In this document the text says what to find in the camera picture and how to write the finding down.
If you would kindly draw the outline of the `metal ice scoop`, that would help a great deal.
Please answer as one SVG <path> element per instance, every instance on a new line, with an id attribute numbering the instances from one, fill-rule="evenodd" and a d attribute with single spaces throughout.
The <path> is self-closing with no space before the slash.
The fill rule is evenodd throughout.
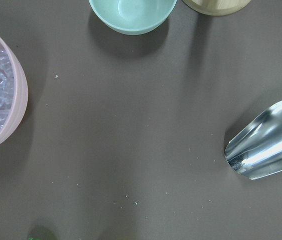
<path id="1" fill-rule="evenodd" d="M 282 172 L 282 101 L 264 110 L 225 148 L 225 159 L 251 180 Z"/>

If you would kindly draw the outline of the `wooden cup tree stand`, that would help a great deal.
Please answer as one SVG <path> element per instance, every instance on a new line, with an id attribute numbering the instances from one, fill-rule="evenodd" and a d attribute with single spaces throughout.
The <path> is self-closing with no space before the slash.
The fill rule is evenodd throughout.
<path id="1" fill-rule="evenodd" d="M 225 16 L 246 7 L 251 0 L 183 0 L 191 9 L 209 16 Z"/>

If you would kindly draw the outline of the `mint green bowl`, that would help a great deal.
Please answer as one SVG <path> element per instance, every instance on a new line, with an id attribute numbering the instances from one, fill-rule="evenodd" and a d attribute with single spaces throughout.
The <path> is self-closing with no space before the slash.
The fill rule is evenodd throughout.
<path id="1" fill-rule="evenodd" d="M 176 5 L 175 0 L 90 0 L 96 16 L 112 30 L 141 35 L 161 25 Z"/>

